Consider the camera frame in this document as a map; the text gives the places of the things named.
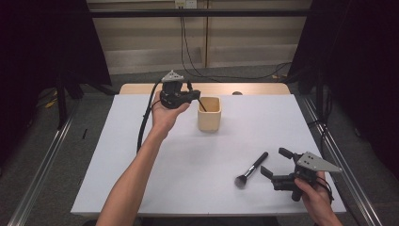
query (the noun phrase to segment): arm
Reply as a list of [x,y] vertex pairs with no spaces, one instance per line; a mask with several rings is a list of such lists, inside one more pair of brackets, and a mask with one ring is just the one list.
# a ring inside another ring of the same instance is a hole
[[153,100],[155,105],[152,108],[152,129],[136,158],[111,189],[97,225],[131,226],[135,221],[161,143],[168,136],[179,114],[189,107],[189,104],[183,104],[170,110],[163,107],[158,100],[159,91]]
[[[317,172],[317,176],[325,179],[325,174],[322,171]],[[331,226],[342,226],[337,216],[331,209],[329,197],[324,188],[316,185],[314,188],[308,183],[296,178],[295,184],[303,190],[302,201],[305,204],[309,215],[314,222],[319,226],[331,225]]]

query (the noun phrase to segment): metal rail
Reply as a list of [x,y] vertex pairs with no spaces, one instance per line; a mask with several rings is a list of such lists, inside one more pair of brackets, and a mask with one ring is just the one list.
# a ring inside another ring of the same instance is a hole
[[72,108],[71,115],[67,118],[67,121],[62,126],[62,128],[56,132],[56,135],[47,151],[47,154],[44,156],[44,159],[41,162],[35,177],[33,178],[29,188],[24,193],[24,196],[18,204],[17,209],[14,211],[14,214],[12,215],[8,226],[23,226],[26,223],[29,213],[32,210],[33,205],[35,204],[36,198],[39,196],[45,179],[53,165],[56,154],[61,148],[65,136],[70,129],[72,119],[76,113],[79,103],[80,101],[75,102]]

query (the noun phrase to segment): black curtain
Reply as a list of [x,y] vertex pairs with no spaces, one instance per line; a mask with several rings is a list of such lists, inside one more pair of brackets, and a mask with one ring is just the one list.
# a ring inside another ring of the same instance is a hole
[[0,164],[35,112],[39,93],[59,79],[80,98],[80,83],[111,85],[85,0],[0,3]]
[[313,0],[311,8],[338,13],[307,19],[288,80],[298,81],[301,93],[318,79],[327,84],[399,178],[399,2]]

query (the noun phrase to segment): human hand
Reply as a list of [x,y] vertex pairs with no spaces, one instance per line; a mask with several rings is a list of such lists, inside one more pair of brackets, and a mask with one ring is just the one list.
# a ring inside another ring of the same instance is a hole
[[161,104],[160,91],[157,91],[152,101],[152,128],[161,132],[166,138],[177,117],[189,106],[189,103],[184,103],[176,109],[168,109]]
[[[323,171],[318,171],[317,176],[326,179]],[[326,185],[326,182],[322,179],[318,178],[317,181],[322,185]],[[318,184],[311,187],[307,182],[299,178],[295,178],[295,184],[303,191],[302,201],[317,225],[342,225],[332,211],[328,193],[324,188]]]

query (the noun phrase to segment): beige cup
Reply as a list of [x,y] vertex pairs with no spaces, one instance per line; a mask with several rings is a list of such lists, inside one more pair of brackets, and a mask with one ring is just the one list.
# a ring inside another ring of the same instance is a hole
[[198,117],[199,129],[205,132],[215,132],[219,129],[220,118],[222,115],[222,105],[219,97],[201,97],[199,104]]

